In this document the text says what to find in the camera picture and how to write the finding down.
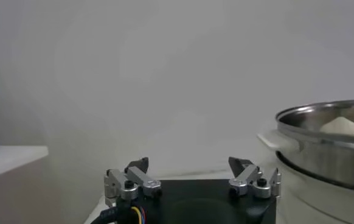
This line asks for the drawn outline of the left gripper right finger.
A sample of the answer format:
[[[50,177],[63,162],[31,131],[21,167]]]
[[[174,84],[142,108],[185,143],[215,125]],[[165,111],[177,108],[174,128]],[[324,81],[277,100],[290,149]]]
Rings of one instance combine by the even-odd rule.
[[[248,159],[229,157],[229,166],[234,175],[228,180],[229,199],[236,203],[251,194],[257,200],[272,198],[279,202],[282,174],[278,168],[263,170]]]

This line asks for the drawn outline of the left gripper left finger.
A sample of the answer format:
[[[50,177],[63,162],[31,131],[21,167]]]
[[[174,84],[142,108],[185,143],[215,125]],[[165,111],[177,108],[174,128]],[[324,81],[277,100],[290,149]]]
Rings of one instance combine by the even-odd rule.
[[[140,192],[144,197],[159,199],[162,196],[161,182],[147,175],[148,167],[149,159],[143,157],[129,162],[123,171],[108,169],[104,175],[106,205],[113,207],[119,198],[123,201],[136,200]]]

